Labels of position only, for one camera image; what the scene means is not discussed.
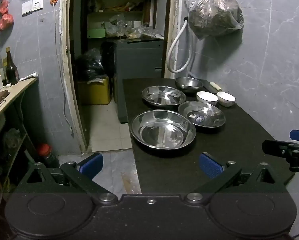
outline tabletop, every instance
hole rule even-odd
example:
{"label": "tabletop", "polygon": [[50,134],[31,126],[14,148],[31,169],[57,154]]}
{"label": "tabletop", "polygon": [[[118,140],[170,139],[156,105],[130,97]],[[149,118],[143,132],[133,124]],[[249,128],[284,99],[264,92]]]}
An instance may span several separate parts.
{"label": "tabletop", "polygon": [[14,100],[36,80],[37,78],[29,78],[20,81],[9,88],[2,89],[1,91],[8,90],[10,93],[0,104],[0,114],[3,113],[6,110],[6,108],[8,108],[11,105],[11,103],[13,103]]}
{"label": "tabletop", "polygon": [[[123,81],[128,122],[147,110],[155,109],[145,104],[141,92],[149,86],[164,85],[176,88],[174,79],[125,79]],[[196,100],[187,95],[187,101]],[[181,151],[150,150],[132,137],[132,147],[142,193],[192,192],[209,179],[200,170],[198,159],[208,152],[226,163],[236,161],[246,169],[253,169],[261,162],[269,163],[283,181],[293,173],[283,158],[265,155],[262,142],[274,138],[237,104],[230,108],[216,105],[226,116],[225,125],[218,131],[206,133],[196,130],[196,138]]]}

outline tile floor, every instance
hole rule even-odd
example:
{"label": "tile floor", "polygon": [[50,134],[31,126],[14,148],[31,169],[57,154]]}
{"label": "tile floor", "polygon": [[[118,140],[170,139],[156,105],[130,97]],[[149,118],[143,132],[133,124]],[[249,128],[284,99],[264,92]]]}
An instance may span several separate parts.
{"label": "tile floor", "polygon": [[116,103],[113,100],[108,105],[83,106],[82,108],[93,152],[132,147],[128,124],[119,122]]}
{"label": "tile floor", "polygon": [[[92,179],[114,193],[118,198],[124,193],[140,194],[137,170],[132,149],[102,152],[103,169]],[[60,155],[60,165],[68,161],[79,163],[89,155]]]}

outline white bowl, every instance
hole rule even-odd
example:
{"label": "white bowl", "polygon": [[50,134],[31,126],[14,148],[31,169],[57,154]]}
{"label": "white bowl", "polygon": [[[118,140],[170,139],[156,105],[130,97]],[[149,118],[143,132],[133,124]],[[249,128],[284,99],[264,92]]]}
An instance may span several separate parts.
{"label": "white bowl", "polygon": [[217,92],[219,104],[225,107],[230,107],[235,103],[236,98],[229,93]]}
{"label": "white bowl", "polygon": [[210,92],[205,92],[205,91],[200,91],[197,92],[196,98],[198,101],[201,101],[203,103],[209,103],[211,105],[216,105],[218,98],[216,95],[210,93]]}

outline yellow bin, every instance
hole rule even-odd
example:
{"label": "yellow bin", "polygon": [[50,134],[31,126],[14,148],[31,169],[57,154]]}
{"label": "yellow bin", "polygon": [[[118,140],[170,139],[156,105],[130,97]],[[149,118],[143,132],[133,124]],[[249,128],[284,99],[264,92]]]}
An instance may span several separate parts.
{"label": "yellow bin", "polygon": [[103,83],[79,82],[80,101],[83,105],[108,105],[111,101],[109,78]]}

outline bottle with red cap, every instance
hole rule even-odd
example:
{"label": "bottle with red cap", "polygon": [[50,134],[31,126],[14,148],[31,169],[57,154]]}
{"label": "bottle with red cap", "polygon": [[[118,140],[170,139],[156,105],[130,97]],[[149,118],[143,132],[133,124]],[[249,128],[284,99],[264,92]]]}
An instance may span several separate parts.
{"label": "bottle with red cap", "polygon": [[48,168],[59,168],[60,163],[58,158],[52,152],[52,148],[46,144],[42,143],[37,148],[36,151],[38,155],[43,159],[43,163]]}

